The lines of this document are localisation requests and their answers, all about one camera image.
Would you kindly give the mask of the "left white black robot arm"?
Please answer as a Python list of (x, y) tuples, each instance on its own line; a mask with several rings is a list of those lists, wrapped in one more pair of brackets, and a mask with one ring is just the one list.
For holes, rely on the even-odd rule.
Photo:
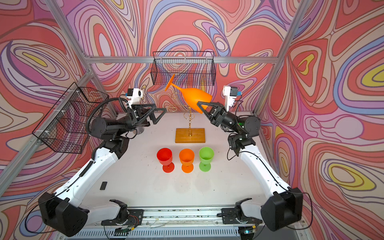
[(102, 143), (93, 150), (90, 160), (64, 185), (52, 194), (44, 193), (39, 197), (43, 223), (67, 237), (73, 237), (87, 225), (102, 221), (125, 224), (130, 214), (124, 202), (112, 199), (104, 206), (88, 208), (83, 200), (104, 172), (127, 151), (130, 138), (126, 134), (137, 127), (157, 124), (166, 112), (165, 108), (157, 108), (155, 104), (133, 104), (120, 119), (94, 118), (90, 115), (86, 130)]

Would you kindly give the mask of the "green wine glass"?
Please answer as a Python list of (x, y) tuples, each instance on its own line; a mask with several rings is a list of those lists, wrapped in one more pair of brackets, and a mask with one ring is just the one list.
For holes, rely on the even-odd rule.
[(203, 147), (199, 150), (199, 168), (203, 172), (208, 172), (211, 169), (211, 162), (215, 156), (214, 150), (209, 147)]

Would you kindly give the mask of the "red wine glass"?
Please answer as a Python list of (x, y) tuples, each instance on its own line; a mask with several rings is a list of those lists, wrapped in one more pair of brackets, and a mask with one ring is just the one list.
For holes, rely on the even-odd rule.
[(163, 171), (165, 173), (171, 173), (175, 169), (173, 163), (173, 153), (168, 148), (162, 148), (157, 152), (157, 159), (160, 164), (163, 166)]

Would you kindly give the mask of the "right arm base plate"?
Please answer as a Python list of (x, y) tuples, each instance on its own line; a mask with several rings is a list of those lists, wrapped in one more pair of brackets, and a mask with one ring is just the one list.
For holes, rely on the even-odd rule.
[(234, 224), (253, 224), (260, 225), (263, 223), (262, 220), (246, 217), (241, 210), (238, 208), (222, 208), (221, 212), (217, 214), (217, 217), (221, 218), (223, 224), (234, 225)]

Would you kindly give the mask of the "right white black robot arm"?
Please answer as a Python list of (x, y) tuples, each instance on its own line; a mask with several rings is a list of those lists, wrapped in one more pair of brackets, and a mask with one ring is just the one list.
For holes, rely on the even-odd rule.
[(261, 120), (254, 115), (237, 116), (220, 103), (199, 101), (197, 106), (212, 125), (231, 131), (229, 149), (247, 165), (264, 192), (264, 203), (252, 199), (241, 201), (241, 214), (263, 221), (272, 232), (299, 222), (304, 194), (286, 183), (263, 158), (254, 140), (260, 133)]

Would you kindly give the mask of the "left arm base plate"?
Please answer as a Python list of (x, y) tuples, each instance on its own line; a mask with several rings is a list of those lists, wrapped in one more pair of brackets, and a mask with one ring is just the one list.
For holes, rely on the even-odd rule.
[(137, 227), (142, 224), (144, 210), (143, 209), (128, 209), (125, 213), (119, 213), (113, 220), (104, 220), (102, 226), (127, 226)]

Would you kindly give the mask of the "orange wine glass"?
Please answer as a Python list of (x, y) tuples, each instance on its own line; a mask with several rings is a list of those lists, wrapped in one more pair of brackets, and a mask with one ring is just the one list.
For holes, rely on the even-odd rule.
[(194, 151), (191, 149), (183, 149), (179, 153), (179, 159), (182, 164), (182, 171), (184, 173), (191, 173), (194, 170), (194, 159), (195, 159), (195, 154)]
[(169, 82), (167, 83), (166, 90), (168, 90), (170, 86), (173, 86), (180, 91), (187, 105), (189, 105), (193, 110), (202, 114), (203, 110), (198, 106), (198, 102), (210, 103), (213, 99), (213, 96), (197, 88), (180, 88), (173, 84), (174, 78), (175, 74), (171, 76)]

